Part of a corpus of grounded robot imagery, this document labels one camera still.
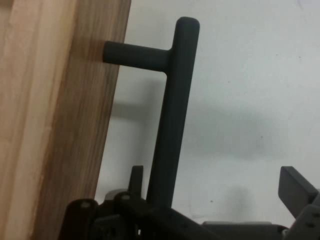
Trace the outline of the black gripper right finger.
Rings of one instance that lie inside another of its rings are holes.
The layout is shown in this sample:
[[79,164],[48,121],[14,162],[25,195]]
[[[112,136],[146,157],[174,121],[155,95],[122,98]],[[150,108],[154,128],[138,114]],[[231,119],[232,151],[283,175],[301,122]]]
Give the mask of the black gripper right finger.
[[294,167],[280,168],[278,196],[294,217],[284,231],[284,240],[318,240],[320,238],[320,191]]

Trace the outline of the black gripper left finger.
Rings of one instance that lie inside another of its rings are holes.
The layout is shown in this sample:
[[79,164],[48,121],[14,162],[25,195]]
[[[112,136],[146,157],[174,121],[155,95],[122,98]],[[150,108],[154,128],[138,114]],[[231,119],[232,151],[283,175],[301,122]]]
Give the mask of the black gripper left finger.
[[72,201],[66,208],[61,240],[207,240],[209,232],[170,209],[148,204],[142,197],[144,168],[131,169],[128,189],[98,204]]

